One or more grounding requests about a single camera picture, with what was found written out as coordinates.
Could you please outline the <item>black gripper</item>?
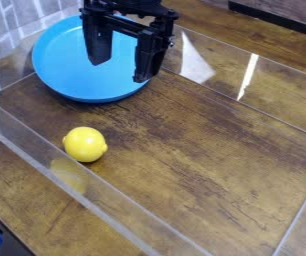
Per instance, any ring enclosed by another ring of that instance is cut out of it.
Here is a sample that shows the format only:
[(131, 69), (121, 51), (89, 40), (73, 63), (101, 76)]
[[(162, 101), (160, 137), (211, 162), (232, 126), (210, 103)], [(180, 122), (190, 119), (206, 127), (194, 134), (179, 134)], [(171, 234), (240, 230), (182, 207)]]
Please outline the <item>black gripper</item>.
[[(172, 45), (174, 22), (178, 12), (162, 4), (163, 0), (84, 0), (80, 8), (83, 32), (89, 61), (93, 65), (112, 56), (113, 31), (138, 39), (134, 81), (146, 82), (158, 75), (166, 52)], [(124, 18), (152, 17), (146, 26)]]

